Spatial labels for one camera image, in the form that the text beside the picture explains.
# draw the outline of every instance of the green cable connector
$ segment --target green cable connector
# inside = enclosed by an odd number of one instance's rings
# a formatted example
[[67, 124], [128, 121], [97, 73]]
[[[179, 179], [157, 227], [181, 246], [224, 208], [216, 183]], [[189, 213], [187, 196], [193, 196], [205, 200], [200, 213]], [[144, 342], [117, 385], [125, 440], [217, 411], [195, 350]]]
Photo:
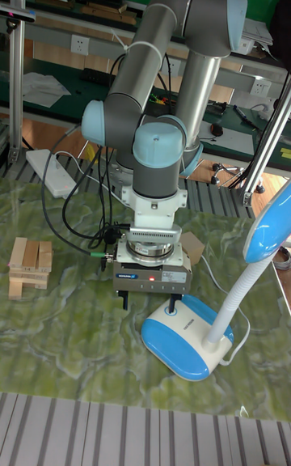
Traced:
[[105, 252], [92, 252], [90, 255], [92, 257], [105, 257]]

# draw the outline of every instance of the white mounting bracket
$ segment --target white mounting bracket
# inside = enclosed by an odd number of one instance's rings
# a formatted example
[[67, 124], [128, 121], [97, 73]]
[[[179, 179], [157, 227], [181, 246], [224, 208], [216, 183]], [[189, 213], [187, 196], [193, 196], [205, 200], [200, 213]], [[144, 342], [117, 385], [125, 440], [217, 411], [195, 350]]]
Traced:
[[175, 212], [179, 207], [186, 207], [188, 193], [177, 189], [170, 198], [145, 198], [133, 191], [132, 186], [124, 186], [122, 201], [134, 210], [134, 225], [153, 229], [171, 229]]

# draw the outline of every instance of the white paper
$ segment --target white paper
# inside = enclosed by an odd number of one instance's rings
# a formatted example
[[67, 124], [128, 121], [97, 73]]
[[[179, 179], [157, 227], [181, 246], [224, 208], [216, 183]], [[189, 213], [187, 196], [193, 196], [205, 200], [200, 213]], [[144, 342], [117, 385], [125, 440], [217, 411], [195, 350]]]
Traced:
[[220, 146], [229, 150], [240, 151], [247, 155], [254, 154], [253, 138], [248, 133], [236, 132], [233, 129], [223, 128], [223, 135], [214, 137], [210, 131], [210, 123], [201, 122], [199, 139], [201, 142], [207, 142], [212, 146]]
[[53, 76], [30, 72], [23, 76], [23, 100], [50, 108], [70, 92]]
[[251, 38], [252, 40], [264, 41], [266, 44], [272, 45], [272, 37], [265, 22], [246, 19], [242, 30], [242, 36]]

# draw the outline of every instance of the power strip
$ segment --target power strip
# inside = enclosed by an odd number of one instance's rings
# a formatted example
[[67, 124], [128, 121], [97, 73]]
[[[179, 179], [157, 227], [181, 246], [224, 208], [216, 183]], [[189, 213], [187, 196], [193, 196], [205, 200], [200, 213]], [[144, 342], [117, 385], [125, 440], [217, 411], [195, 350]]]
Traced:
[[[49, 158], [49, 150], [27, 151], [26, 158], [36, 174], [43, 180], [45, 164]], [[44, 185], [55, 198], [66, 198], [76, 185], [76, 182], [57, 161], [55, 155], [52, 155], [46, 172]]]

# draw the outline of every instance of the sensor label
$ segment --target sensor label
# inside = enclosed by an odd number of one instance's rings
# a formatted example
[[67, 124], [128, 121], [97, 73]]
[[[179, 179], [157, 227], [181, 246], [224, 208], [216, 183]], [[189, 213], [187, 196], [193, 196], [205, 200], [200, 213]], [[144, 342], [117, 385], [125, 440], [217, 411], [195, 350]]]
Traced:
[[162, 272], [163, 282], [181, 282], [184, 283], [187, 280], [186, 272]]
[[137, 279], [138, 275], [136, 273], [117, 273], [116, 277], [119, 279]]

